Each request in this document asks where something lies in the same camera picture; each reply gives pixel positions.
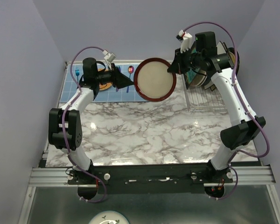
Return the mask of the red rimmed round plate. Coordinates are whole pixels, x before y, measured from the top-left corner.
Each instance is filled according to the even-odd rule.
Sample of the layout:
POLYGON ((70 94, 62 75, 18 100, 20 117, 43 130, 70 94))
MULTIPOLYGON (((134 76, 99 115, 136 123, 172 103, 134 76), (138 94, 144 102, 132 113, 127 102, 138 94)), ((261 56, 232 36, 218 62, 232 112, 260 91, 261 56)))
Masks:
POLYGON ((136 92, 150 102, 161 102, 171 96, 176 87, 176 74, 168 72, 170 63, 162 58, 141 62, 133 77, 136 92))

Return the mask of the black teal square plate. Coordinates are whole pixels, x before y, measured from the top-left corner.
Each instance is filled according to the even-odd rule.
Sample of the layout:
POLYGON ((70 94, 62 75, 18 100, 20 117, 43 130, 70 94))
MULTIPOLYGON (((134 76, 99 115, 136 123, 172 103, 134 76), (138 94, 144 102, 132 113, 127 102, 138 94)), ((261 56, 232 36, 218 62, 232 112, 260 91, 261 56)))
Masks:
MULTIPOLYGON (((196 53, 196 42, 194 42, 190 48, 190 52, 191 53, 196 53)), ((188 89, 190 87, 191 82, 194 80, 196 76, 196 73, 190 69, 190 71, 188 71, 185 75, 184 75, 184 80, 185 80, 185 85, 186 85, 186 89, 188 89)))

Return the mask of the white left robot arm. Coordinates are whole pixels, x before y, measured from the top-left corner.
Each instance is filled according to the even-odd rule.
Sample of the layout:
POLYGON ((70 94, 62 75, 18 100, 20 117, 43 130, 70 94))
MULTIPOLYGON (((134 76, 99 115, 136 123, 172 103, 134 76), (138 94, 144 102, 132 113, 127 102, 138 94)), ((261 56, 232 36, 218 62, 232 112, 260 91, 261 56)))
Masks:
POLYGON ((83 184, 90 184, 94 180, 94 173, 89 170, 92 161, 81 146, 81 114, 98 96, 100 85, 111 83, 113 87, 122 89, 134 83, 114 63, 106 68, 103 62, 92 57, 84 59, 82 63, 83 77, 74 96, 61 108, 49 111, 48 139, 49 144, 67 154, 74 168, 80 170, 78 179, 83 184))

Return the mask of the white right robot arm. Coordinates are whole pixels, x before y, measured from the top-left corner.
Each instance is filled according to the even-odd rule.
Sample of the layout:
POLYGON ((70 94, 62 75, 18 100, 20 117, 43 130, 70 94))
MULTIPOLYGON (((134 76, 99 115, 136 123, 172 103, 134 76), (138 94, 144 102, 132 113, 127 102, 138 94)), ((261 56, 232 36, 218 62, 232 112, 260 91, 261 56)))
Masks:
POLYGON ((201 69, 216 86, 230 116, 231 127, 220 133, 221 145, 215 156, 208 162, 206 179, 215 183, 222 178, 222 171, 234 154, 247 145, 264 127, 264 117, 258 117, 249 106, 233 72, 237 62, 225 44, 216 41, 214 32, 202 32, 195 35, 196 50, 190 50, 192 35, 181 30, 177 39, 180 48, 175 50, 175 57, 168 72, 185 74, 201 69))

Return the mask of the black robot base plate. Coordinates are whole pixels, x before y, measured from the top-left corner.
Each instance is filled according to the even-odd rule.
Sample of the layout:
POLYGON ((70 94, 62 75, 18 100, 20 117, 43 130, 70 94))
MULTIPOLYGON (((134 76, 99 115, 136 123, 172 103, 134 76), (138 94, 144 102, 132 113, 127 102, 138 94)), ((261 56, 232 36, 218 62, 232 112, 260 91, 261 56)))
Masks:
POLYGON ((232 183, 230 169, 210 163, 91 166, 91 176, 70 171, 69 185, 95 187, 107 194, 204 193, 207 185, 232 183))

